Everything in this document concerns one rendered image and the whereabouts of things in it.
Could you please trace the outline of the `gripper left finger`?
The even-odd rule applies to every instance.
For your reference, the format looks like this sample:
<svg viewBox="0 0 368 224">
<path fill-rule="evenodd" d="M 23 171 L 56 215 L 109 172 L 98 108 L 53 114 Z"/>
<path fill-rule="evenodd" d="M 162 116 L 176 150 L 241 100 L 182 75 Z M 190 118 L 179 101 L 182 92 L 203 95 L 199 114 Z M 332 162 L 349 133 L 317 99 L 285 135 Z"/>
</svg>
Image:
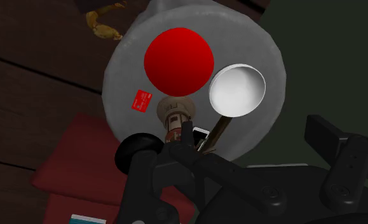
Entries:
<svg viewBox="0 0 368 224">
<path fill-rule="evenodd" d="M 281 188 L 216 154 L 196 151 L 193 142 L 193 123 L 183 122 L 181 140 L 174 141 L 168 150 L 174 160 L 194 174 L 193 202 L 199 210 L 206 207 L 205 178 L 209 178 L 268 216 L 285 212 L 287 196 Z"/>
</svg>

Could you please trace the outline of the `beige and brown cylindrical object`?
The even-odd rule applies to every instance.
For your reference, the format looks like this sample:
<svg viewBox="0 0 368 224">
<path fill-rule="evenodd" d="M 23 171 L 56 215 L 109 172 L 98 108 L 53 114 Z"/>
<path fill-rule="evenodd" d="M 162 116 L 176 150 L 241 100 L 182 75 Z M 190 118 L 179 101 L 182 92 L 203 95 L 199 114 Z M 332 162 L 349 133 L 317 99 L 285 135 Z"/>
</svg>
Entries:
<svg viewBox="0 0 368 224">
<path fill-rule="evenodd" d="M 191 121 L 196 114 L 196 107 L 190 97 L 164 97 L 158 103 L 157 115 L 167 130 L 165 142 L 181 140 L 182 123 Z"/>
</svg>

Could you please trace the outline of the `white bowl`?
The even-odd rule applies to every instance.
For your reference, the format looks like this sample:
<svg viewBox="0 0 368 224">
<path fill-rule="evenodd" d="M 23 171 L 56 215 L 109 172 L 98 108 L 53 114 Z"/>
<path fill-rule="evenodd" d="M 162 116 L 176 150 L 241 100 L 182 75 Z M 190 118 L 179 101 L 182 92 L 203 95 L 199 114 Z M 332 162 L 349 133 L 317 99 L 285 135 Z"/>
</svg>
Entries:
<svg viewBox="0 0 368 224">
<path fill-rule="evenodd" d="M 209 101 L 220 115 L 236 118 L 255 110 L 266 93 L 264 76 L 247 64 L 231 64 L 212 78 Z"/>
</svg>

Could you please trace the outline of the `dark red cushion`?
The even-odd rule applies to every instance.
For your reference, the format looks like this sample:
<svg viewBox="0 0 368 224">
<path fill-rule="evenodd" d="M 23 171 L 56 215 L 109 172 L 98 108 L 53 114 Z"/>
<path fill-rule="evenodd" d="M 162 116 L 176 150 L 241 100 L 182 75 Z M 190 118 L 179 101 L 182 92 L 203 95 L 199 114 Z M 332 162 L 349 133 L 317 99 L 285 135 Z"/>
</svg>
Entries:
<svg viewBox="0 0 368 224">
<path fill-rule="evenodd" d="M 42 224 L 69 224 L 72 215 L 114 224 L 126 174 L 114 163 L 119 141 L 107 122 L 77 114 L 31 184 L 49 194 Z"/>
</svg>

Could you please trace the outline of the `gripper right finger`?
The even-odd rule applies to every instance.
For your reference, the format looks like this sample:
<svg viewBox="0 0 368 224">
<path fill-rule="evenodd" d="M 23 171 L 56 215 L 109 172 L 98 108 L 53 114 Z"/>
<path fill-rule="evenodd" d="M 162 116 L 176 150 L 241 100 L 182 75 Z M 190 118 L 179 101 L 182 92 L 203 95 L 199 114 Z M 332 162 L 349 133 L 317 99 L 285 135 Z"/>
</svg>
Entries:
<svg viewBox="0 0 368 224">
<path fill-rule="evenodd" d="M 356 212 L 368 179 L 368 137 L 308 115 L 304 139 L 331 167 L 320 189 L 322 203 L 337 214 Z"/>
</svg>

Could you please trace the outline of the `brown stick-shaped utensil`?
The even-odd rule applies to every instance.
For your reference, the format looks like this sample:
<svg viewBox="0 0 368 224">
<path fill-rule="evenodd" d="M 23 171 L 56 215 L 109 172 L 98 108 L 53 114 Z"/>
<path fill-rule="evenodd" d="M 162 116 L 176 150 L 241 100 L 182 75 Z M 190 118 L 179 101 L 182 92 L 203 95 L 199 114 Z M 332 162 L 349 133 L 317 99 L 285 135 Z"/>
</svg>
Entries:
<svg viewBox="0 0 368 224">
<path fill-rule="evenodd" d="M 221 116 L 209 136 L 204 141 L 204 144 L 198 151 L 202 153 L 210 151 L 218 142 L 219 138 L 221 137 L 222 133 L 225 131 L 231 120 L 231 117 Z"/>
</svg>

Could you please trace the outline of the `grey round table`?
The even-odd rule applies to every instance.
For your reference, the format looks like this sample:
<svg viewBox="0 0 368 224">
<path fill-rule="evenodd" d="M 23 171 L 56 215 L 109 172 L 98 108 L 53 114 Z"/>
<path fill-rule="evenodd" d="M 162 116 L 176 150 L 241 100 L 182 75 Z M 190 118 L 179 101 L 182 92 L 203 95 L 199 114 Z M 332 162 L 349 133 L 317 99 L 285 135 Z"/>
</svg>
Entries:
<svg viewBox="0 0 368 224">
<path fill-rule="evenodd" d="M 136 133 L 164 138 L 156 108 L 164 98 L 147 78 L 144 56 L 160 33 L 185 27 L 209 45 L 216 71 L 247 64 L 265 78 L 266 93 L 251 113 L 234 118 L 219 138 L 215 153 L 232 161 L 261 142 L 278 118 L 285 100 L 286 72 L 272 37 L 248 16 L 213 0 L 151 0 L 117 45 L 104 73 L 102 100 L 107 122 L 119 140 Z M 132 109 L 138 90 L 152 94 L 146 112 Z"/>
</svg>

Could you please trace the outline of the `teal and white book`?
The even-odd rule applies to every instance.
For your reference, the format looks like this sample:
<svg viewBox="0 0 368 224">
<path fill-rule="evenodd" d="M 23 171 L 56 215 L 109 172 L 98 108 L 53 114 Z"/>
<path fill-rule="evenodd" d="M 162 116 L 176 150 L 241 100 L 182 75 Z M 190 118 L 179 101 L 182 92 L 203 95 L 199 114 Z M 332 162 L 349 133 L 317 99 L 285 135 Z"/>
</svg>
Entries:
<svg viewBox="0 0 368 224">
<path fill-rule="evenodd" d="M 69 220 L 69 224 L 106 224 L 106 220 L 72 214 Z"/>
</svg>

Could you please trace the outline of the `red card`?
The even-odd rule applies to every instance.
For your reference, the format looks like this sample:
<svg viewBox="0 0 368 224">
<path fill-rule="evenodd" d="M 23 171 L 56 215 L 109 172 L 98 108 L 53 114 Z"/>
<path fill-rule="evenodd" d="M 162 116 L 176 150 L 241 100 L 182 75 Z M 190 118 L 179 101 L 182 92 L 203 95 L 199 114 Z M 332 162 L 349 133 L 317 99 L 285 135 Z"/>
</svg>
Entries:
<svg viewBox="0 0 368 224">
<path fill-rule="evenodd" d="M 132 104 L 132 109 L 145 113 L 152 96 L 153 95 L 148 92 L 138 90 Z"/>
</svg>

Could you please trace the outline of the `black phone with white frame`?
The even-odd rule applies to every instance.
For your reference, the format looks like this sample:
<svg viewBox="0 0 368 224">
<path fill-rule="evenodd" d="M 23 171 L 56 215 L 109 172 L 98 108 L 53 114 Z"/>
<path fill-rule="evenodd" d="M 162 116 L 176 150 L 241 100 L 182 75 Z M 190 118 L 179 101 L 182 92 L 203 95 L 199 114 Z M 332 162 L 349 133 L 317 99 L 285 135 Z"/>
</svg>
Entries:
<svg viewBox="0 0 368 224">
<path fill-rule="evenodd" d="M 201 147 L 204 145 L 205 140 L 207 139 L 209 134 L 209 130 L 205 130 L 199 127 L 193 127 L 194 147 L 197 151 L 201 150 Z"/>
</svg>

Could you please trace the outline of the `red ball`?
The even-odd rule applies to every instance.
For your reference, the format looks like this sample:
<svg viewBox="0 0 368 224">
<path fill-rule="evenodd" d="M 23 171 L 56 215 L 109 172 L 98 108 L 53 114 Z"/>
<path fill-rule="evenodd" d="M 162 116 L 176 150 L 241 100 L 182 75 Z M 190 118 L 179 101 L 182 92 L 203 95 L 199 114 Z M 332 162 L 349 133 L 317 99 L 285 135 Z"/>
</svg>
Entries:
<svg viewBox="0 0 368 224">
<path fill-rule="evenodd" d="M 187 96 L 208 82 L 214 56 L 198 33 L 177 27 L 151 42 L 144 56 L 144 70 L 159 91 L 174 97 Z"/>
</svg>

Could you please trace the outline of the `yellow curved object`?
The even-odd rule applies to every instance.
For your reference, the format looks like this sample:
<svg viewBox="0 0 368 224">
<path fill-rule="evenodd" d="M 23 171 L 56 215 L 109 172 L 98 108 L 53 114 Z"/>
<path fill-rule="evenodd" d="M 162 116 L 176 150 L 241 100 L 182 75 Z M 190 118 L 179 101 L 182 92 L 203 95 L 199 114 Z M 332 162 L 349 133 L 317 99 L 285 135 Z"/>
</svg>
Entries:
<svg viewBox="0 0 368 224">
<path fill-rule="evenodd" d="M 97 19 L 106 14 L 108 11 L 124 8 L 126 6 L 126 1 L 123 2 L 124 4 L 115 3 L 86 13 L 86 23 L 93 31 L 94 35 L 102 39 L 113 39 L 115 41 L 119 41 L 123 38 L 123 36 L 116 29 L 97 22 Z"/>
</svg>

